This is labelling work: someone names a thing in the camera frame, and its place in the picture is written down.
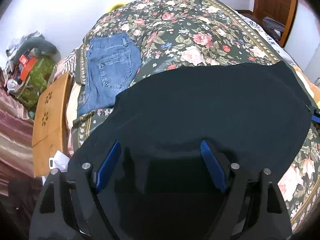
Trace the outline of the black pants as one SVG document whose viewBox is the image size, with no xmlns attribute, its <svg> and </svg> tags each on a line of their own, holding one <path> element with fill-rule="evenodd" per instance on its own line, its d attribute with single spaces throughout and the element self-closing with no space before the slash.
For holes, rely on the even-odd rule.
<svg viewBox="0 0 320 240">
<path fill-rule="evenodd" d="M 205 239 L 223 196 L 202 160 L 209 142 L 252 178 L 277 183 L 300 150 L 313 104 L 283 62 L 183 67 L 121 92 L 69 168 L 121 154 L 99 202 L 118 239 Z"/>
</svg>

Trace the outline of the white paper pieces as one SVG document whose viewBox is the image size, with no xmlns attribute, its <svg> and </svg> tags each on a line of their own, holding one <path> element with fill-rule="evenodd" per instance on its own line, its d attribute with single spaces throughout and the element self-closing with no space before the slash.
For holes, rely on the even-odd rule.
<svg viewBox="0 0 320 240">
<path fill-rule="evenodd" d="M 69 161 L 70 157 L 68 157 L 61 151 L 56 151 L 54 156 L 49 158 L 49 168 L 51 170 L 57 168 L 61 172 L 67 172 Z"/>
</svg>

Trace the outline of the wooden lap desk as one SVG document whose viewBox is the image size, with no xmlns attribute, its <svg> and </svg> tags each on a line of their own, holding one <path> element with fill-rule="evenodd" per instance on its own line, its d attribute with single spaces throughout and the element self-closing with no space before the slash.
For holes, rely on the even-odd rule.
<svg viewBox="0 0 320 240">
<path fill-rule="evenodd" d="M 66 103 L 70 89 L 69 72 L 62 74 L 40 95 L 33 126 L 33 173 L 46 176 L 49 158 L 57 151 L 70 156 L 66 125 Z"/>
</svg>

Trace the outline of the grey bag on floor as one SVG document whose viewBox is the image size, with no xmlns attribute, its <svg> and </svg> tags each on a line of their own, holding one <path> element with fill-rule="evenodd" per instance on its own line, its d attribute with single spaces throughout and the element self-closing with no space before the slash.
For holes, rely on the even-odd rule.
<svg viewBox="0 0 320 240">
<path fill-rule="evenodd" d="M 268 16 L 262 19 L 264 31 L 275 41 L 279 42 L 285 30 L 285 25 Z"/>
</svg>

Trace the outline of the pink striped curtain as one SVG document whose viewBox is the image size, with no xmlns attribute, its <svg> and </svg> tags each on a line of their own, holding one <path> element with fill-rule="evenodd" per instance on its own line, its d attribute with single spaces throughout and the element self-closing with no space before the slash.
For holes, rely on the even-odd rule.
<svg viewBox="0 0 320 240">
<path fill-rule="evenodd" d="M 8 183 L 33 178 L 33 120 L 27 109 L 3 88 L 1 80 L 1 195 L 8 195 Z"/>
</svg>

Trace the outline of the white printed bed sheet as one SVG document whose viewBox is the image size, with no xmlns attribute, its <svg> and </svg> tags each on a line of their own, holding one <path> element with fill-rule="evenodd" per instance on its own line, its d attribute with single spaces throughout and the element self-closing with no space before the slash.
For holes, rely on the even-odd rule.
<svg viewBox="0 0 320 240">
<path fill-rule="evenodd" d="M 283 48 L 281 48 L 281 46 L 270 35 L 268 35 L 259 24 L 240 13 L 238 13 L 238 15 L 248 23 L 252 29 L 257 31 L 257 33 L 269 43 L 269 45 L 284 59 L 284 61 L 300 72 L 302 71 L 293 58 Z"/>
</svg>

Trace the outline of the brown wooden door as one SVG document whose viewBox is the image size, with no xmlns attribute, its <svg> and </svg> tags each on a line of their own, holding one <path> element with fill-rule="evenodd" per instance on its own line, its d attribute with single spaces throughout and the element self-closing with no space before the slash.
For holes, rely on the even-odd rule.
<svg viewBox="0 0 320 240">
<path fill-rule="evenodd" d="M 253 16 L 262 20 L 266 16 L 285 25 L 279 45 L 285 46 L 293 26 L 298 0 L 254 0 Z"/>
</svg>

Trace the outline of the green patterned storage box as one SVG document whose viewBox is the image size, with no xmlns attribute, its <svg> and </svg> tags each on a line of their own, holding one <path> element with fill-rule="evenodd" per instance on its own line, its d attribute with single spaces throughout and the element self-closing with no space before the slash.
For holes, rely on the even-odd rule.
<svg viewBox="0 0 320 240">
<path fill-rule="evenodd" d="M 47 89 L 55 62 L 48 56 L 39 56 L 23 82 L 20 78 L 15 91 L 15 98 L 28 110 L 36 106 L 40 95 Z"/>
</svg>

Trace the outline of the striped pink blanket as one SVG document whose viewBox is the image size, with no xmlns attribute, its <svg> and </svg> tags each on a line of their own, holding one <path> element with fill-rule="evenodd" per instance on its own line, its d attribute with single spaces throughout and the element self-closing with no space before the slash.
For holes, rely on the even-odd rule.
<svg viewBox="0 0 320 240">
<path fill-rule="evenodd" d="M 80 74 L 82 65 L 81 60 L 82 56 L 80 48 L 73 49 L 70 54 L 68 54 L 64 59 L 54 66 L 49 81 L 53 83 L 57 78 L 66 72 L 69 72 L 70 77 L 75 78 L 76 73 Z"/>
</svg>

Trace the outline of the orange red box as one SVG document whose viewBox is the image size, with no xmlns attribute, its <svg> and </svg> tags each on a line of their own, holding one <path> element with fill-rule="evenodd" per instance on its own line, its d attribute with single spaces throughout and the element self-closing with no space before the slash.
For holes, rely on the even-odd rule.
<svg viewBox="0 0 320 240">
<path fill-rule="evenodd" d="M 20 79 L 23 82 L 27 79 L 27 77 L 28 77 L 30 71 L 32 70 L 34 64 L 36 63 L 36 61 L 37 61 L 36 57 L 28 58 L 25 55 L 21 55 L 20 63 L 22 64 L 23 68 L 21 70 Z"/>
</svg>

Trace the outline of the folded blue jeans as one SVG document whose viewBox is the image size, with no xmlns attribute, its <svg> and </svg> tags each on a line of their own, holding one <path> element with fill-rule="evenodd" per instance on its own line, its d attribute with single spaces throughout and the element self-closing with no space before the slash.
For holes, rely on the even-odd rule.
<svg viewBox="0 0 320 240">
<path fill-rule="evenodd" d="M 142 64 L 140 50 L 127 33 L 94 38 L 86 52 L 85 101 L 78 115 L 114 106 Z"/>
</svg>

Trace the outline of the grey clothes pile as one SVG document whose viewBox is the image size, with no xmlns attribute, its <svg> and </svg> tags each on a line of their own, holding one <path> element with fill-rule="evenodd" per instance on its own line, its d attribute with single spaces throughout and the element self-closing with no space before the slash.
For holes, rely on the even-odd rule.
<svg viewBox="0 0 320 240">
<path fill-rule="evenodd" d="M 15 54 L 18 48 L 28 39 L 32 37 L 41 37 L 44 38 L 44 35 L 40 33 L 39 31 L 35 31 L 33 33 L 30 33 L 28 35 L 24 35 L 21 38 L 14 38 L 8 42 L 8 46 L 5 50 L 5 54 L 7 57 L 10 57 L 11 55 Z"/>
</svg>

